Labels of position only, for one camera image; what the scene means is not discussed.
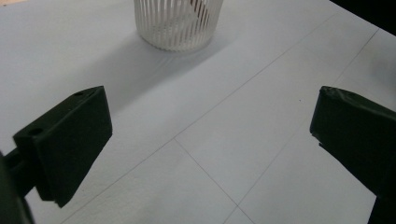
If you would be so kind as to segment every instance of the white mesh cup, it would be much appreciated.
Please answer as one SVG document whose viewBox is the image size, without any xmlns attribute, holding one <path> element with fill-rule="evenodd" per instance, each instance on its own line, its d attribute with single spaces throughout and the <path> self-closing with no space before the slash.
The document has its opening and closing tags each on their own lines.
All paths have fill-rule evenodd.
<svg viewBox="0 0 396 224">
<path fill-rule="evenodd" d="M 134 0 L 137 32 L 159 49 L 198 49 L 213 35 L 222 2 Z"/>
</svg>

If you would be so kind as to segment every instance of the white cup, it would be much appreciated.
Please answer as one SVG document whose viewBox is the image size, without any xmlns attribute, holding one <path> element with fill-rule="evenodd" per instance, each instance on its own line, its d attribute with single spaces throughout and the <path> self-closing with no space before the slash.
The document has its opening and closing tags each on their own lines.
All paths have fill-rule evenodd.
<svg viewBox="0 0 396 224">
<path fill-rule="evenodd" d="M 223 0 L 134 0 L 137 32 L 159 49 L 202 47 L 213 35 Z"/>
</svg>

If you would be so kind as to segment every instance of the white surface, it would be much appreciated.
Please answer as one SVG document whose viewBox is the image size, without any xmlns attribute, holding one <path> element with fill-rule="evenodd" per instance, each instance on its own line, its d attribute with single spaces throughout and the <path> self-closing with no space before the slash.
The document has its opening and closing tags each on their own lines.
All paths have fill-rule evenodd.
<svg viewBox="0 0 396 224">
<path fill-rule="evenodd" d="M 241 209 L 236 208 L 225 224 L 253 224 L 253 222 L 251 222 Z"/>
<path fill-rule="evenodd" d="M 396 109 L 396 38 L 376 31 L 327 0 L 227 0 L 209 45 L 175 54 L 138 37 L 132 0 L 0 7 L 0 148 L 8 153 L 16 131 L 68 95 L 104 85 L 114 134 L 66 207 L 42 202 L 31 191 L 27 199 L 37 223 L 243 222 L 238 208 L 232 213 L 236 203 L 255 224 L 293 223 L 291 215 L 306 223 L 337 216 L 335 221 L 364 223 L 373 194 L 299 127 L 309 122 L 322 85 L 358 91 Z M 290 141 L 293 136 L 298 139 Z M 284 147 L 292 141 L 301 148 Z M 305 161 L 306 152 L 312 161 Z M 295 162 L 288 166 L 288 160 Z M 175 173 L 154 178 L 162 169 Z M 299 173 L 299 188 L 316 194 L 299 198 L 298 191 L 266 189 L 290 189 L 282 183 L 295 183 Z M 136 175 L 145 179 L 140 187 L 157 191 L 130 188 Z M 312 181 L 334 181 L 334 189 L 323 191 Z M 327 201 L 329 192 L 336 197 Z M 335 202 L 339 195 L 343 199 Z M 268 197 L 274 199 L 266 201 L 268 211 L 279 204 L 284 209 L 260 212 L 260 199 Z M 316 197 L 321 206 L 312 212 L 297 204 L 314 206 Z M 173 217 L 183 202 L 188 212 Z M 334 203 L 354 210 L 340 215 L 328 209 Z M 157 213 L 148 216 L 152 210 Z"/>
<path fill-rule="evenodd" d="M 240 207 L 255 223 L 367 223 L 375 196 L 309 133 L 305 122 Z"/>
<path fill-rule="evenodd" d="M 171 141 L 65 223 L 223 223 L 234 208 Z"/>
</svg>

